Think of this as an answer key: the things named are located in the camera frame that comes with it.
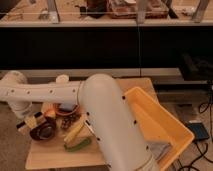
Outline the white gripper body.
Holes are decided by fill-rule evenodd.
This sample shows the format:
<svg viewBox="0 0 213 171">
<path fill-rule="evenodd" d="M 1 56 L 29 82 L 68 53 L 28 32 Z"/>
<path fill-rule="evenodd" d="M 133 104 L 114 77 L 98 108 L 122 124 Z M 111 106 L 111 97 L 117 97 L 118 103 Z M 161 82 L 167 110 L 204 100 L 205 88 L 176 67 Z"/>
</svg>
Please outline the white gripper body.
<svg viewBox="0 0 213 171">
<path fill-rule="evenodd" d="M 26 116 L 32 113 L 32 103 L 31 102 L 18 102 L 11 101 L 8 103 L 11 110 L 14 112 L 15 116 L 19 119 L 24 119 Z"/>
</svg>

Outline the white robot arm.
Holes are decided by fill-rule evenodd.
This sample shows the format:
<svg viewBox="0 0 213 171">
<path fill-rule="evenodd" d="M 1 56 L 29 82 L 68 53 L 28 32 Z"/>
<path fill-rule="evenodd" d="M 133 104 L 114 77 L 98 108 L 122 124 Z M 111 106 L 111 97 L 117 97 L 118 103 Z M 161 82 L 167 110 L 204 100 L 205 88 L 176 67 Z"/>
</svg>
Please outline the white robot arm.
<svg viewBox="0 0 213 171">
<path fill-rule="evenodd" d="M 28 84 L 18 71 L 0 79 L 0 101 L 80 105 L 110 171 L 160 171 L 120 86 L 106 74 L 68 83 Z"/>
</svg>

